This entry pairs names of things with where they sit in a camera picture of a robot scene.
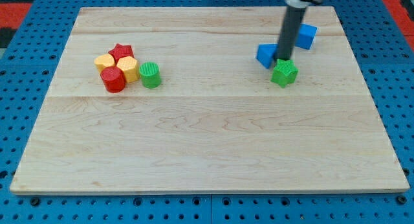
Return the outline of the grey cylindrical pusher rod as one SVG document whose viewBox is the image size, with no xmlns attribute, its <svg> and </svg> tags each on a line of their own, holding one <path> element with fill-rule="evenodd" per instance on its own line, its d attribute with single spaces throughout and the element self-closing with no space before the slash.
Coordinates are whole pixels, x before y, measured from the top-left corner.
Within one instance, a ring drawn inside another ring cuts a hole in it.
<svg viewBox="0 0 414 224">
<path fill-rule="evenodd" d="M 306 10 L 306 7 L 287 7 L 278 39 L 277 59 L 290 60 Z"/>
</svg>

